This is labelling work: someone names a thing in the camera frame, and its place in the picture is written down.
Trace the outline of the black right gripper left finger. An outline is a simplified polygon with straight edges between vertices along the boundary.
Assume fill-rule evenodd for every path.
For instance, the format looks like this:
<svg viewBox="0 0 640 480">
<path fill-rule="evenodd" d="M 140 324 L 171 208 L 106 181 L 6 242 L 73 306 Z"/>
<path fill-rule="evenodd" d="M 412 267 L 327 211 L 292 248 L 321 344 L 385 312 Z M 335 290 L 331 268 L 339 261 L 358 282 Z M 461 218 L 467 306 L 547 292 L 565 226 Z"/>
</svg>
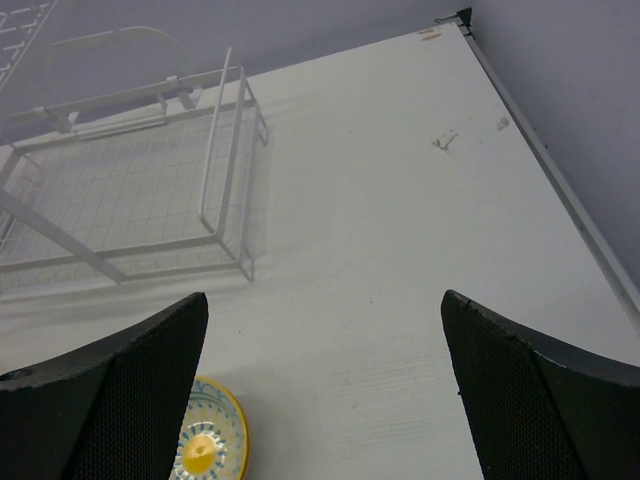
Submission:
<svg viewBox="0 0 640 480">
<path fill-rule="evenodd" d="M 1 377 L 4 479 L 167 479 L 208 324 L 204 293 Z"/>
</svg>

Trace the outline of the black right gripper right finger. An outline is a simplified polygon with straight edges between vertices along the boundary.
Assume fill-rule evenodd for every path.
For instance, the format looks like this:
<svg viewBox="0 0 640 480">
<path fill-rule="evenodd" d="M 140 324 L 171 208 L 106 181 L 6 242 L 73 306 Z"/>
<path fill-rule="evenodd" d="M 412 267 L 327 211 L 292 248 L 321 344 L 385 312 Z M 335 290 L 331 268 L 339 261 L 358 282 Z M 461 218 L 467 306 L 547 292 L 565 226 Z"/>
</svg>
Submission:
<svg viewBox="0 0 640 480">
<path fill-rule="evenodd" d="M 444 335 L 486 479 L 636 479 L 639 369 L 454 291 Z"/>
</svg>

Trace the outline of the yellow rimmed patterned bowl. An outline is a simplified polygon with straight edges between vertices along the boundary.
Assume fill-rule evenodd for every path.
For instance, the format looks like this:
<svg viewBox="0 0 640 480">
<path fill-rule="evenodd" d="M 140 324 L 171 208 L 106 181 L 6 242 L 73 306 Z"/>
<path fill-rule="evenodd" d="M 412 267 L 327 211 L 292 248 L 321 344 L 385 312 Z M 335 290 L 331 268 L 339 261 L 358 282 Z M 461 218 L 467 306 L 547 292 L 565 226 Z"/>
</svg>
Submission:
<svg viewBox="0 0 640 480">
<path fill-rule="evenodd" d="M 222 384 L 196 376 L 170 477 L 243 479 L 249 456 L 249 425 L 237 398 Z"/>
</svg>

